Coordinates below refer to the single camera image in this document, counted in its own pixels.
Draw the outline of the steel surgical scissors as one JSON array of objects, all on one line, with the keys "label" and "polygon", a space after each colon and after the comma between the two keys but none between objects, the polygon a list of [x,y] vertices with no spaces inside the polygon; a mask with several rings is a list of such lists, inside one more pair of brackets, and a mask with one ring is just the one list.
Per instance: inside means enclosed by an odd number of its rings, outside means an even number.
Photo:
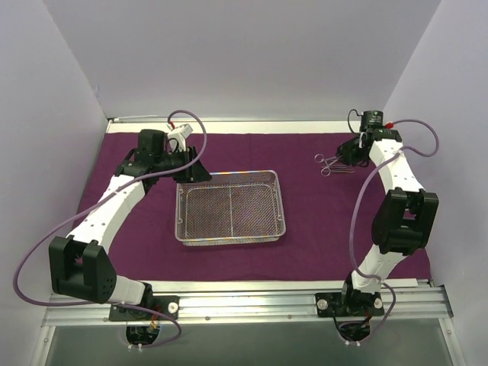
[{"label": "steel surgical scissors", "polygon": [[320,174],[323,177],[330,176],[332,173],[339,173],[343,171],[342,167],[337,165],[339,162],[338,156],[326,158],[323,154],[318,153],[314,156],[314,161],[322,165],[320,168]]}]

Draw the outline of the wire mesh instrument tray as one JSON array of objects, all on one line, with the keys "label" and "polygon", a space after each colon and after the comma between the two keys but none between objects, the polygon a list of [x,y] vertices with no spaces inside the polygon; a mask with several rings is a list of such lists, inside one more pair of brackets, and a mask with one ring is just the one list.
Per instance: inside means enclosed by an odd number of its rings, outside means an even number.
[{"label": "wire mesh instrument tray", "polygon": [[215,172],[176,188],[175,238],[184,246],[274,242],[286,233],[278,174]]}]

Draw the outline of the steel surgical forceps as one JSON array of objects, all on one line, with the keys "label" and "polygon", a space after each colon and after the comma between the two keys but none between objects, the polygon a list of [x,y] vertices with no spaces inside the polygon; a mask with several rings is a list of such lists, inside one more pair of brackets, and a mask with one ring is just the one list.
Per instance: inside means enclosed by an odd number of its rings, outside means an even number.
[{"label": "steel surgical forceps", "polygon": [[347,165],[331,165],[330,168],[333,171],[352,170],[352,168],[350,166],[347,166]]}]

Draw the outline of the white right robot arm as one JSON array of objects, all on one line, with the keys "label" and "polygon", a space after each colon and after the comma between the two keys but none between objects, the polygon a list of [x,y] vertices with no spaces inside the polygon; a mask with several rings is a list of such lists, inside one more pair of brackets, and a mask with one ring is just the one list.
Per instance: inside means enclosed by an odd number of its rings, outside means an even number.
[{"label": "white right robot arm", "polygon": [[349,252],[353,269],[338,299],[341,310],[350,315],[380,306],[383,281],[406,257],[426,247],[439,205],[438,195],[426,191],[415,177],[405,155],[411,148],[403,144],[395,125],[384,123],[381,111],[365,111],[355,137],[337,149],[346,165],[373,163],[365,181],[378,176],[385,190],[371,227],[372,247],[361,262]]}]

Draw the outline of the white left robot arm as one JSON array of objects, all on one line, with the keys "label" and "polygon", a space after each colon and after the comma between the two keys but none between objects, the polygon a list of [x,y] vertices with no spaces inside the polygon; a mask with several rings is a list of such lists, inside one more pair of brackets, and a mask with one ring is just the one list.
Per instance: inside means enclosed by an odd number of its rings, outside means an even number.
[{"label": "white left robot arm", "polygon": [[192,128],[183,124],[169,133],[144,129],[137,145],[124,157],[106,191],[87,217],[68,236],[49,244],[53,292],[92,303],[126,303],[135,319],[154,309],[153,290],[142,281],[118,275],[108,257],[111,244],[133,208],[160,178],[179,184],[212,179],[195,147],[186,139]]}]

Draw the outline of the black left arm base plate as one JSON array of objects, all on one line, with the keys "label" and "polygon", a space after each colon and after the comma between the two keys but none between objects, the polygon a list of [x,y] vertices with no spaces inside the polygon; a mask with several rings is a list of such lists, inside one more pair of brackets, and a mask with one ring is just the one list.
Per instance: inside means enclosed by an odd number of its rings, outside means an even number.
[{"label": "black left arm base plate", "polygon": [[[180,297],[176,295],[156,295],[150,309],[158,311],[171,319],[177,319],[179,302]],[[113,322],[132,322],[162,319],[162,317],[142,310],[126,309],[118,305],[112,305],[108,319]]]}]

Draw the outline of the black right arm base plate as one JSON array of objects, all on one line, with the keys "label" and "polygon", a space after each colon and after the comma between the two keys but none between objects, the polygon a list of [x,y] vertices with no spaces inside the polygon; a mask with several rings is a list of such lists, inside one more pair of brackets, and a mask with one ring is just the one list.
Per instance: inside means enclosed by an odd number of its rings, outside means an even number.
[{"label": "black right arm base plate", "polygon": [[385,314],[379,293],[351,295],[346,297],[339,292],[319,292],[314,294],[318,317],[368,317]]}]

